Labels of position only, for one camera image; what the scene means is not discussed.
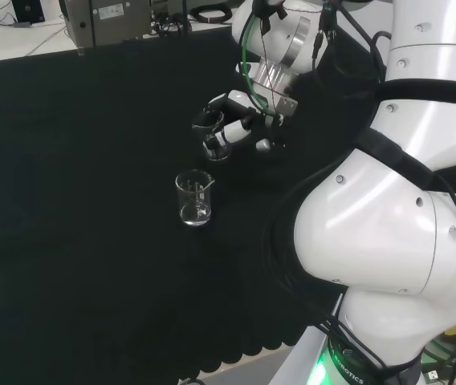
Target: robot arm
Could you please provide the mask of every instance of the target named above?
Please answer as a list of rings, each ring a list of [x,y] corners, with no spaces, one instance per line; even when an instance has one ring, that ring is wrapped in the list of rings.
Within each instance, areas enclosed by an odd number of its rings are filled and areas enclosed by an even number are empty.
[[[236,41],[241,40],[240,35],[243,26],[251,16],[252,6],[251,0],[244,2],[234,17],[232,35]],[[249,109],[250,112],[247,112],[247,115],[253,115],[254,112],[260,114],[259,119],[254,120],[258,123],[252,128],[246,124],[241,129],[240,124],[231,124],[235,122],[225,119],[220,127],[216,127],[215,132],[199,130],[205,133],[201,136],[203,148],[207,158],[211,160],[224,157],[230,153],[232,147],[242,144],[256,144],[259,152],[271,152],[283,147],[280,132],[286,129],[287,119],[294,114],[298,104],[288,95],[288,92],[298,74],[312,70],[312,50],[318,35],[322,6],[301,0],[287,0],[283,4],[283,9],[287,12],[285,17],[283,14],[282,18],[279,14],[269,17],[270,29],[267,33],[263,34],[263,25],[253,26],[250,29],[246,48],[261,57],[259,63],[251,64],[248,74],[252,79],[254,95],[240,91],[232,91],[228,95],[232,109]],[[349,9],[353,17],[369,33],[390,30],[391,4],[375,1],[367,5],[349,5]],[[368,44],[344,17],[339,18],[338,25],[369,49]],[[388,41],[382,39],[378,45],[382,56],[386,57]],[[324,42],[320,47],[317,62],[320,61],[326,46],[327,43]],[[261,108],[254,107],[258,106],[256,98],[267,102],[267,111],[269,111],[267,114],[262,112]],[[202,115],[204,115],[203,111],[196,118],[197,122]],[[231,140],[224,140],[224,137],[230,137]]]
[[[276,100],[287,97],[297,74],[311,71],[320,17],[320,6],[300,0],[287,0],[283,8],[287,17],[272,14],[270,30],[262,35],[254,28],[247,43],[263,58],[264,76],[254,80],[254,90],[274,98],[271,108],[278,113]],[[235,15],[237,41],[251,10],[246,1]],[[389,2],[374,1],[352,15],[370,35],[393,25],[390,48],[386,42],[379,48],[388,62],[386,81],[396,88],[389,87],[369,130],[432,172],[455,166],[456,97],[429,97],[416,84],[429,80],[447,94],[456,87],[456,0],[395,0],[393,10]],[[339,17],[338,24],[368,49],[347,20]],[[317,62],[325,50],[326,43]],[[265,76],[270,64],[288,76]],[[456,325],[453,202],[366,152],[355,149],[303,202],[295,248],[309,274],[349,286],[339,320],[388,367],[411,363],[429,340]]]

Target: black cloth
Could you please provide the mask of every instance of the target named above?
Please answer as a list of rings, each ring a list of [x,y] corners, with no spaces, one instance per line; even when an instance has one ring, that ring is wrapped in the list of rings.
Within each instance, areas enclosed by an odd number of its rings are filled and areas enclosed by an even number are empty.
[[[282,159],[248,148],[208,165],[191,122],[243,89],[239,58],[226,28],[0,62],[0,384],[174,385],[303,333],[304,305],[263,274],[261,228],[373,103],[325,99],[303,76]],[[178,218],[188,168],[216,179],[204,229]],[[310,283],[333,306],[340,287]]]

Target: black strap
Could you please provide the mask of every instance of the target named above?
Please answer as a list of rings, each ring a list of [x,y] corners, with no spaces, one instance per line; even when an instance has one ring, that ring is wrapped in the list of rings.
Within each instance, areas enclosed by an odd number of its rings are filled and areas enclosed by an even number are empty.
[[[423,163],[410,156],[381,132],[366,128],[358,135],[355,147],[379,160],[418,188],[426,189],[434,177]]]
[[[456,103],[456,82],[437,79],[397,79],[380,84],[376,99],[411,99]]]

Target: white table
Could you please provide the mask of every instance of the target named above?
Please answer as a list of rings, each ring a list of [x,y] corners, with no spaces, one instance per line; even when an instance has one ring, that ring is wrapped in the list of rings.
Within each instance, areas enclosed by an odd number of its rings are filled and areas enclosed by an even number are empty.
[[[6,5],[9,0],[0,0],[0,8]],[[58,0],[41,0],[43,6],[44,16],[46,21],[38,23],[26,28],[13,28],[11,26],[0,26],[0,60],[12,59],[23,57],[45,39],[58,32],[54,37],[45,42],[39,47],[32,55],[47,54],[50,52],[69,51],[76,49],[75,44],[64,34],[63,28],[65,27],[64,21],[60,18],[62,12],[60,11]],[[15,16],[12,5],[5,7],[0,11],[0,19],[11,12]],[[214,17],[222,15],[221,12],[205,13],[206,16]],[[4,23],[11,23],[12,19],[7,16]],[[217,24],[203,24],[198,22],[191,22],[193,31],[208,30],[212,28],[219,28],[222,25]]]

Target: glass beaker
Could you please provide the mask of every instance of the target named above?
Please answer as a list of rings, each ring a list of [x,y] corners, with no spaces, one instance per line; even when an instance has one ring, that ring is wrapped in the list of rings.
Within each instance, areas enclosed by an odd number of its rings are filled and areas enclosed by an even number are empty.
[[[175,183],[181,220],[189,226],[201,226],[208,222],[212,213],[212,176],[203,171],[189,170],[178,174]]]

